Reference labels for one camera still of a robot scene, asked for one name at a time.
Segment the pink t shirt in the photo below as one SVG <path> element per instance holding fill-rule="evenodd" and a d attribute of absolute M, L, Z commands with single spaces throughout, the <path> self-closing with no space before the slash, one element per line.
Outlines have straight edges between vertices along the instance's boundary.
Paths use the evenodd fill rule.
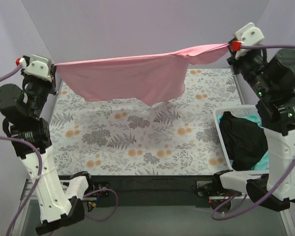
<path fill-rule="evenodd" d="M 56 64 L 56 73 L 86 102 L 137 98 L 148 106 L 176 99 L 185 91 L 189 65 L 211 64 L 228 44 L 209 44 L 176 52 Z"/>

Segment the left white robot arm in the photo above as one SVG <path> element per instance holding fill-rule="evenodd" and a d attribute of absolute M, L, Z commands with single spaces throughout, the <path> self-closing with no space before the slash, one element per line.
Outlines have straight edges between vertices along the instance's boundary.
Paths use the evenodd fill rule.
<path fill-rule="evenodd" d="M 94 193 L 95 185 L 86 171 L 72 175 L 63 190 L 55 162 L 49 123 L 40 117 L 54 83 L 36 76 L 24 75 L 22 87 L 5 84 L 0 87 L 0 112 L 4 116 L 2 129 L 16 156 L 32 180 L 26 200 L 36 194 L 40 207 L 40 225 L 36 233 L 46 233 L 78 223 L 85 218 L 83 197 Z"/>

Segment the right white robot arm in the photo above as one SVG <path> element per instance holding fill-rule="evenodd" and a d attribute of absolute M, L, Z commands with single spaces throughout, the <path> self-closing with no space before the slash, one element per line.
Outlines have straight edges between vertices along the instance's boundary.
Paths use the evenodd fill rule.
<path fill-rule="evenodd" d="M 247 194 L 255 206 L 274 211 L 295 203 L 295 47 L 279 47 L 267 61 L 266 47 L 255 46 L 241 57 L 231 51 L 229 65 L 259 98 L 256 105 L 269 151 L 269 169 L 260 176 L 238 171 L 213 175 L 217 195 L 229 190 Z"/>

